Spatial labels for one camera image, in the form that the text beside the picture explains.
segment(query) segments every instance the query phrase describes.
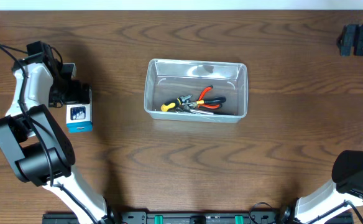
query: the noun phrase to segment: wood grain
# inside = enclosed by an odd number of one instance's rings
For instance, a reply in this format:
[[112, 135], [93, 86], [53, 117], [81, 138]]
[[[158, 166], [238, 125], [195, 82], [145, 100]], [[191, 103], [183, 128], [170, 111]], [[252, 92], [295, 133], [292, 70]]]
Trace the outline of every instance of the wood grain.
[[[94, 131], [67, 136], [83, 175], [116, 208], [248, 210], [312, 193], [340, 152], [363, 150], [363, 57], [342, 58], [335, 45], [349, 23], [363, 23], [363, 11], [0, 12], [0, 42], [56, 46], [92, 84]], [[248, 115], [152, 120], [143, 109], [152, 58], [246, 64]], [[0, 118], [11, 66], [0, 52]], [[50, 111], [67, 131], [65, 110]], [[68, 209], [19, 182], [0, 150], [0, 223], [40, 223], [47, 211]]]

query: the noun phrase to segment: plastic container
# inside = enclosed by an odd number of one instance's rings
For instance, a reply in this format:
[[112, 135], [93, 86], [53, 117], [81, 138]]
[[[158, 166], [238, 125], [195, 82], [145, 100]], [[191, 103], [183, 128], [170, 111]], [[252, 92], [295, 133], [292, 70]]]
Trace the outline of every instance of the plastic container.
[[[204, 99], [225, 96], [227, 101], [222, 108], [207, 111], [222, 115], [161, 111], [162, 104], [180, 96], [193, 95], [191, 100], [196, 101], [210, 85], [213, 89]], [[247, 114], [247, 68], [242, 63], [152, 59], [145, 81], [144, 109], [153, 119], [236, 123]]]

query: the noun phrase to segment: white backdrop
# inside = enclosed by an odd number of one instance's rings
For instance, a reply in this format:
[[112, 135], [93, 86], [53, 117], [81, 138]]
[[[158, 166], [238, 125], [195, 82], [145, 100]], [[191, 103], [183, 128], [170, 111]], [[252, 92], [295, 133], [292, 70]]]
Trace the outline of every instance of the white backdrop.
[[363, 9], [363, 0], [0, 0], [0, 10]]

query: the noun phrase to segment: white object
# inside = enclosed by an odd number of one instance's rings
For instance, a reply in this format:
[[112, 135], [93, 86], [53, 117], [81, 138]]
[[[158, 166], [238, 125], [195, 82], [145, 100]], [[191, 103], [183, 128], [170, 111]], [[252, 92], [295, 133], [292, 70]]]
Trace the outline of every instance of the white object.
[[[53, 85], [53, 77], [44, 63], [32, 63], [24, 66], [24, 70], [28, 76], [25, 85], [24, 103], [28, 111], [33, 106], [46, 105], [49, 103], [49, 91]], [[24, 79], [22, 70], [18, 69], [13, 74], [16, 78], [16, 90], [14, 91], [13, 102], [6, 116], [15, 116], [21, 114], [20, 105], [18, 103], [21, 91], [22, 81]]]
[[363, 0], [0, 0], [0, 10], [353, 10]]
[[[340, 194], [336, 190], [336, 184], [332, 180], [329, 180], [311, 195], [299, 198], [296, 203], [295, 218], [299, 219], [302, 223], [308, 223], [317, 218], [319, 215], [323, 215], [342, 204], [345, 200], [351, 201], [356, 207], [363, 205], [363, 201], [359, 197], [355, 197], [350, 194]], [[315, 224], [323, 224], [329, 219], [350, 208], [350, 205], [342, 207], [327, 217], [315, 222]]]
[[[75, 166], [71, 166], [69, 177], [58, 177], [54, 179], [53, 184], [63, 185], [92, 214], [96, 222], [107, 215], [106, 201], [103, 196], [97, 194], [90, 187]], [[80, 224], [93, 223], [89, 216], [64, 191], [58, 187], [51, 187], [49, 181], [43, 188], [57, 195], [75, 213]]]
[[[210, 85], [213, 89], [203, 99], [226, 97], [223, 107], [213, 112], [231, 115], [161, 111], [162, 104], [180, 96], [193, 95], [191, 101], [196, 101]], [[248, 109], [247, 67], [243, 63], [152, 59], [145, 81], [144, 109], [153, 119], [236, 123]]]

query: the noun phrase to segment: red-handled pliers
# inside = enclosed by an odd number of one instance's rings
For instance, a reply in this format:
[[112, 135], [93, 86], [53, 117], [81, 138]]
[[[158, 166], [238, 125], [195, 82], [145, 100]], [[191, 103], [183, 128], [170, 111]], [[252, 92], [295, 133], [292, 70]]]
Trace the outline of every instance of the red-handled pliers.
[[[202, 93], [201, 93], [200, 97], [198, 98], [198, 101], [202, 100], [202, 98], [204, 98], [205, 94], [206, 94], [207, 92], [209, 92], [210, 90], [212, 90], [212, 89], [213, 89], [213, 86], [212, 86], [212, 85], [210, 85], [210, 86], [206, 87], [206, 88], [202, 91]], [[203, 107], [205, 107], [205, 108], [207, 108], [207, 109], [215, 110], [215, 109], [219, 109], [219, 108], [221, 108], [221, 107], [222, 107], [222, 104], [218, 104], [218, 105], [207, 105], [207, 104], [203, 104], [203, 105], [198, 105], [198, 106], [197, 106], [197, 108], [199, 108], [200, 106], [203, 106]]]

